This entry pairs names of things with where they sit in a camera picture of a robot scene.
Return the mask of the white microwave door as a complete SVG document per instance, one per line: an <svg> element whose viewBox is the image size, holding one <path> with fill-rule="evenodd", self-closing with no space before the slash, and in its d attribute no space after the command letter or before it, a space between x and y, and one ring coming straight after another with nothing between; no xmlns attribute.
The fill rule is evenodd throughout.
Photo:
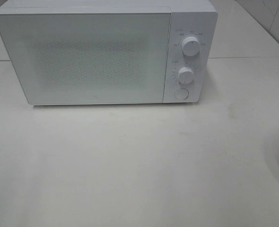
<svg viewBox="0 0 279 227"><path fill-rule="evenodd" d="M0 15L28 103L160 103L170 14Z"/></svg>

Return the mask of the white microwave oven body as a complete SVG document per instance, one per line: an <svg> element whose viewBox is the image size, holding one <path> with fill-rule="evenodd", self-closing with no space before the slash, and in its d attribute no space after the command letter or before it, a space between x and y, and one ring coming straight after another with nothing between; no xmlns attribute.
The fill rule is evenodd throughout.
<svg viewBox="0 0 279 227"><path fill-rule="evenodd" d="M160 103L195 103L201 93L218 18L208 0L8 0L0 6L0 15L156 13L170 14L165 84ZM182 39L188 35L195 35L201 41L200 52L192 57L185 56L181 48ZM190 67L195 73L190 84L178 81L177 72L182 67ZM175 98L174 93L180 88L189 91L187 100Z"/></svg>

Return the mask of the lower white round knob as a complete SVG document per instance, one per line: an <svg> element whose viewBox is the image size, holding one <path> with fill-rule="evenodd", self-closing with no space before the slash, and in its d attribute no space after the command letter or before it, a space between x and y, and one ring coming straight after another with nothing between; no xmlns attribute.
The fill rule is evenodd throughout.
<svg viewBox="0 0 279 227"><path fill-rule="evenodd" d="M190 84L195 77L195 73L190 67L182 67L177 72L178 81L181 84Z"/></svg>

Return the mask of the white round knob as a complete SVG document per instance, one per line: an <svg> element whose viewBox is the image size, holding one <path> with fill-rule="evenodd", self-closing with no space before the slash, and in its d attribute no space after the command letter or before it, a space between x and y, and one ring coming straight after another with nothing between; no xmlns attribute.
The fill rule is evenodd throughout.
<svg viewBox="0 0 279 227"><path fill-rule="evenodd" d="M182 67L177 72L178 81L181 84L190 84L195 77L195 73L190 67Z"/></svg>
<svg viewBox="0 0 279 227"><path fill-rule="evenodd" d="M182 52L185 56L192 57L200 52L201 41L195 35L188 35L181 41Z"/></svg>

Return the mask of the upper white round knob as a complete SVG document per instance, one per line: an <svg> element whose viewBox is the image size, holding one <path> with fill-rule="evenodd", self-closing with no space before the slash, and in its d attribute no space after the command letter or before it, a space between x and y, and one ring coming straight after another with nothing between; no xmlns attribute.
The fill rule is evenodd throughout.
<svg viewBox="0 0 279 227"><path fill-rule="evenodd" d="M188 35L181 41L182 52L185 56L192 57L200 52L201 41L195 35Z"/></svg>

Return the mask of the white round door button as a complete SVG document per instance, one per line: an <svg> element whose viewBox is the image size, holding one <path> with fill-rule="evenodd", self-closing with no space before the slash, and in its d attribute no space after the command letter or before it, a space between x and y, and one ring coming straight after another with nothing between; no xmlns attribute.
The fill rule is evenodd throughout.
<svg viewBox="0 0 279 227"><path fill-rule="evenodd" d="M174 93L174 96L178 100L187 100L189 97L189 91L185 88L180 88Z"/></svg>

